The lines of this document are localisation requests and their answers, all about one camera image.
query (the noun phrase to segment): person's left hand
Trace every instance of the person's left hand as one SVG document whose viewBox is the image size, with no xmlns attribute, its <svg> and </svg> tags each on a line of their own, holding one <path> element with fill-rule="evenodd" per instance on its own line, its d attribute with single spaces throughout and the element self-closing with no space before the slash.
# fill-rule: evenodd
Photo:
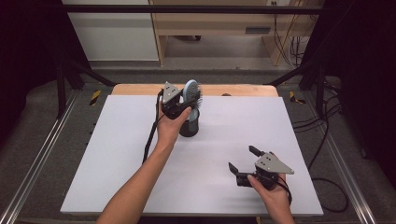
<svg viewBox="0 0 396 224">
<path fill-rule="evenodd" d="M 169 119 L 162 111 L 162 103 L 158 105 L 159 122 L 157 126 L 158 141 L 157 144 L 164 144 L 167 147 L 173 148 L 178 133 L 180 132 L 181 125 L 186 121 L 191 112 L 191 107 L 187 107 L 176 119 Z"/>
</svg>

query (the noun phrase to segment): forearm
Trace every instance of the forearm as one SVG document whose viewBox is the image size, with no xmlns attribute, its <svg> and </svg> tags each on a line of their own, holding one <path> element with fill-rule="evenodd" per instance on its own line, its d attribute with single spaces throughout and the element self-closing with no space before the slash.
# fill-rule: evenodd
<svg viewBox="0 0 396 224">
<path fill-rule="evenodd" d="M 156 145 L 145 163 L 113 196 L 97 223 L 137 223 L 172 147 Z"/>
</svg>

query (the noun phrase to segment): hand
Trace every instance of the hand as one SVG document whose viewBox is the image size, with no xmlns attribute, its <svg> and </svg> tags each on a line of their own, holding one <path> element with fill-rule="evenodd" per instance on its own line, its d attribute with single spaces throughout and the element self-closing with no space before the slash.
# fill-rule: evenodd
<svg viewBox="0 0 396 224">
<path fill-rule="evenodd" d="M 286 181 L 285 174 L 279 174 L 279 177 Z M 250 185 L 260 194 L 262 201 L 267 208 L 268 214 L 275 223 L 294 223 L 291 216 L 288 193 L 279 185 L 272 190 L 266 189 L 259 180 L 252 175 L 247 176 Z"/>
<path fill-rule="evenodd" d="M 191 112 L 191 107 L 187 107 L 176 119 L 169 119 L 163 114 L 162 103 L 159 103 L 159 117 L 158 122 L 158 141 L 157 144 L 164 144 L 167 147 L 173 148 L 181 125 L 186 121 Z"/>
</svg>

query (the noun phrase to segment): yellow and black marker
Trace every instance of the yellow and black marker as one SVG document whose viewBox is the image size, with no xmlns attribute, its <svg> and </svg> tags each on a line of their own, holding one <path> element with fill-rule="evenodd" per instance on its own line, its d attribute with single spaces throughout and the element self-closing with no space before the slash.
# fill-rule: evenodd
<svg viewBox="0 0 396 224">
<path fill-rule="evenodd" d="M 290 92 L 290 101 L 294 102 L 294 103 L 299 103 L 301 105 L 305 104 L 305 100 L 297 100 L 296 99 L 296 97 L 294 96 L 294 92 L 293 91 Z"/>
<path fill-rule="evenodd" d="M 91 101 L 90 101 L 90 105 L 95 105 L 95 104 L 96 104 L 96 101 L 97 101 L 98 98 L 99 98 L 100 92 L 101 92 L 101 91 L 95 91 L 95 92 L 93 93 L 93 96 L 92 96 Z"/>
</svg>

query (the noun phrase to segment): horizontal black bar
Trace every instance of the horizontal black bar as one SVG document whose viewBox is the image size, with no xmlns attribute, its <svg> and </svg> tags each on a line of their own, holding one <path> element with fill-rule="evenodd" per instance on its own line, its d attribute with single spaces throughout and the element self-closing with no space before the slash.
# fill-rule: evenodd
<svg viewBox="0 0 396 224">
<path fill-rule="evenodd" d="M 183 5 L 46 5 L 44 9 L 85 13 L 219 13 L 219 14 L 297 14 L 322 15 L 340 8 L 324 7 L 246 7 Z"/>
</svg>

